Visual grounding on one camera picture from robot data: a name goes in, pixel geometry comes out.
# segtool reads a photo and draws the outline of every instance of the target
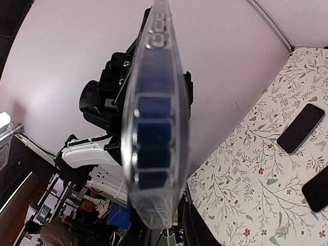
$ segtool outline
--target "light fixture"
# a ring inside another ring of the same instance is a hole
[[[10,115],[6,112],[0,113],[0,133],[5,131],[10,124]]]

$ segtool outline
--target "floral patterned surface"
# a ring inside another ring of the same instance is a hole
[[[294,51],[245,119],[188,179],[195,206],[222,245],[328,246],[328,209],[313,213],[301,192],[328,165],[327,116],[295,154],[276,143],[308,103],[328,108],[328,50]]]

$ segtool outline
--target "metal pole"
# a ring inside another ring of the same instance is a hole
[[[0,142],[5,142],[8,139],[12,138],[13,135],[20,132],[23,129],[22,124],[17,124],[6,129],[3,133],[0,134]]]
[[[56,185],[57,181],[59,180],[59,177],[56,177],[52,182],[50,187],[46,190],[46,192],[43,194],[41,200],[37,203],[37,205],[41,208],[41,206],[43,205],[43,203],[46,201],[47,197],[49,196],[49,194],[51,194],[52,189],[54,188],[54,186]]]
[[[34,143],[32,143],[31,141],[29,141],[28,138],[17,134],[16,137],[22,142],[24,143],[27,147],[29,147],[34,153],[36,153],[37,155],[39,155],[40,157],[42,157],[44,160],[46,160],[48,163],[50,163],[51,165],[55,166],[55,162],[53,160],[53,157],[48,155],[46,152],[44,152],[42,149],[39,148],[39,146],[35,145]]]
[[[286,49],[292,53],[294,51],[295,45],[283,31],[281,26],[279,26],[277,21],[272,17],[272,15],[270,15],[268,10],[258,0],[246,0],[246,2],[248,2],[253,7],[253,9],[262,17],[266,24],[276,34]]]

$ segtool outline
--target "black phone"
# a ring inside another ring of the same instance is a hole
[[[325,112],[321,108],[313,104],[307,104],[290,126],[280,135],[277,139],[277,144],[288,154],[294,154],[324,116]]]
[[[328,167],[303,185],[302,193],[313,212],[324,209],[328,205]]]

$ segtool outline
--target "cable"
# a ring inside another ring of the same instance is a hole
[[[23,133],[23,132],[17,132],[16,134],[21,135],[21,136],[27,138],[27,139],[28,139],[27,142],[31,142],[31,143],[33,143],[33,144],[36,145],[39,149],[41,149],[43,152],[47,153],[48,155],[50,155],[50,156],[52,156],[52,157],[55,157],[54,154],[50,153],[49,151],[47,151],[46,149],[44,149],[43,147],[41,147],[39,144],[37,144],[36,142],[34,142],[33,140],[31,140],[30,137],[28,137],[25,133]]]
[[[163,232],[160,232],[160,236],[158,237],[158,240],[157,240],[155,246],[158,246],[158,244],[159,244],[159,242],[160,242],[162,236],[163,236]]]
[[[107,204],[108,204],[108,206],[109,206],[109,203],[110,203],[111,201],[107,201],[104,205],[102,205],[102,207],[104,208]]]
[[[119,186],[119,189],[118,189],[116,195],[114,196],[115,199],[117,198],[117,196],[120,194],[120,192],[122,190],[123,182],[124,182],[124,179],[122,179],[121,185]]]
[[[92,188],[92,187],[90,187],[90,189],[91,189],[93,192],[97,193],[97,194],[101,194],[101,193],[102,193],[102,191],[97,191],[97,190],[95,190],[95,189]]]

